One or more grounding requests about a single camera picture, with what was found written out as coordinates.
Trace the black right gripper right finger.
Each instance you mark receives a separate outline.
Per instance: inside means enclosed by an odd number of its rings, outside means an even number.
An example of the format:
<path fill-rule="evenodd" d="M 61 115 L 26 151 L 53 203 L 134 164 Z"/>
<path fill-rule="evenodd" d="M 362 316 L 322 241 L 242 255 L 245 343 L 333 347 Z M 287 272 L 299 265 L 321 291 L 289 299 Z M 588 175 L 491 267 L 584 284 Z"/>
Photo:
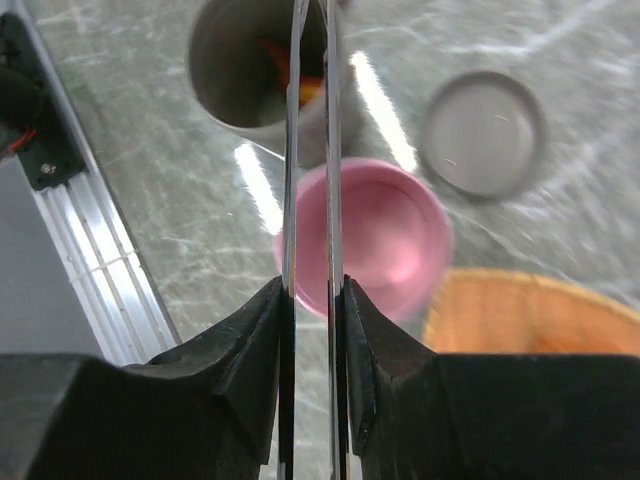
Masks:
<path fill-rule="evenodd" d="M 344 282 L 352 449 L 366 479 L 635 479 L 639 361 L 440 354 Z"/>

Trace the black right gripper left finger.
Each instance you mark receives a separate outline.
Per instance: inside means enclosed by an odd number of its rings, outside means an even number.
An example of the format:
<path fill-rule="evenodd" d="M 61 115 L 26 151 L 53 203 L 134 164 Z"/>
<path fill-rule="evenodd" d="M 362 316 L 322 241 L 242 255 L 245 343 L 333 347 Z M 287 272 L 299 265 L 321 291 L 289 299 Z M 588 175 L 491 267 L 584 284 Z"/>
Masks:
<path fill-rule="evenodd" d="M 145 364 L 1 358 L 5 479 L 255 479 L 269 459 L 283 285 Z"/>

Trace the metal food tongs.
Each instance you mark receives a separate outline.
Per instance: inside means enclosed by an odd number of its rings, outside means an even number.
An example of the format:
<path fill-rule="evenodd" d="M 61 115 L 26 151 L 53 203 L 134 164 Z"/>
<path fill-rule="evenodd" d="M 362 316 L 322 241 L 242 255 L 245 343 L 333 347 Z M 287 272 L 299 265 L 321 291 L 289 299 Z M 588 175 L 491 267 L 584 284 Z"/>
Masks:
<path fill-rule="evenodd" d="M 281 273 L 286 306 L 296 301 L 327 295 L 319 300 L 326 316 L 328 348 L 330 476 L 347 479 L 349 426 L 346 357 L 346 314 L 343 274 L 341 205 L 340 72 L 336 14 L 338 6 L 326 1 L 326 51 L 324 54 L 326 161 L 301 168 L 299 115 L 301 82 L 301 36 L 309 4 L 294 4 L 286 90 L 285 200 L 281 230 Z"/>

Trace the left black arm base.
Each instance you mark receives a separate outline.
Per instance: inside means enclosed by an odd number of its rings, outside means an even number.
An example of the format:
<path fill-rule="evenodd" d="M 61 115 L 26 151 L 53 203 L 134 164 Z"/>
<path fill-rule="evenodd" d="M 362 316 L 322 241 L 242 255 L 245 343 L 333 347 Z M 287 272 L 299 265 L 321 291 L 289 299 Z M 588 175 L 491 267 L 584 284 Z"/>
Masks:
<path fill-rule="evenodd" d="M 36 191 L 85 169 L 26 24 L 10 12 L 1 15 L 1 128 L 8 133 L 1 152 L 19 157 Z"/>

